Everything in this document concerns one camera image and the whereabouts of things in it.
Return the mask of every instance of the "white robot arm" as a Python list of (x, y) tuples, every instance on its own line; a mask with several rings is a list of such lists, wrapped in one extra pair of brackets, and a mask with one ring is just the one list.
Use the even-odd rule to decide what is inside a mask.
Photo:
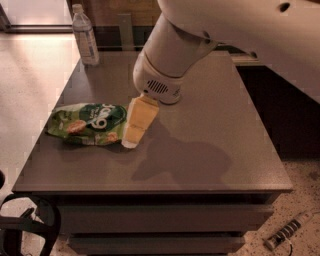
[(260, 62), (320, 103), (320, 1), (158, 3), (162, 14), (134, 67), (134, 83), (142, 95), (176, 103), (187, 70), (224, 42), (255, 53)]

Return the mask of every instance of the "table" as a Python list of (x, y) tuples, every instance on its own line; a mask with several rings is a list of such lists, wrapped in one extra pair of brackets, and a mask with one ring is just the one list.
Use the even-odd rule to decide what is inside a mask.
[[(137, 96), (138, 53), (100, 54), (98, 67), (78, 63), (57, 106), (127, 105)], [(60, 232), (88, 255), (233, 252), (291, 190), (226, 52), (192, 67), (182, 100), (160, 106), (135, 150), (68, 145), (44, 130), (13, 188), (55, 204)]]

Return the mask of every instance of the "drawer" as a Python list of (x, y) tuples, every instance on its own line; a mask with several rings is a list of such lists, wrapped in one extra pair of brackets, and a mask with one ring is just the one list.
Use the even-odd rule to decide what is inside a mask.
[(246, 232), (271, 205), (59, 206), (61, 233)]
[(78, 254), (105, 255), (199, 255), (236, 252), (242, 237), (204, 235), (71, 237), (69, 246)]

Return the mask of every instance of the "speckled floor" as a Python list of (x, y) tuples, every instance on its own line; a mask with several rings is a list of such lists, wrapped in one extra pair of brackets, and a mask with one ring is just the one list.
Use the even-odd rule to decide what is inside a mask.
[[(10, 192), (50, 109), (78, 61), (72, 38), (72, 35), (23, 36), (0, 33), (0, 170), (6, 175), (0, 196)], [(320, 160), (286, 160), (283, 164), (294, 191), (276, 200), (274, 215), (257, 232), (248, 232), (246, 244), (230, 256), (289, 255), (287, 242), (272, 253), (263, 246), (263, 239), (274, 234), (298, 213), (320, 208)], [(4, 207), (1, 214), (19, 216), (31, 205), (28, 201), (20, 201)], [(292, 255), (319, 256), (319, 241), (320, 215), (316, 215), (291, 238)], [(38, 237), (24, 234), (23, 254), (38, 255), (42, 243)], [(51, 255), (77, 254), (67, 247), (66, 239), (60, 237)]]

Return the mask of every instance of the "green snack bag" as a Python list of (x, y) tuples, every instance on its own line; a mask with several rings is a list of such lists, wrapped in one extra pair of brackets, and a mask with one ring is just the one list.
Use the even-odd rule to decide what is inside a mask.
[(122, 139), (127, 110), (119, 105), (74, 104), (55, 108), (48, 133), (66, 142), (104, 146)]

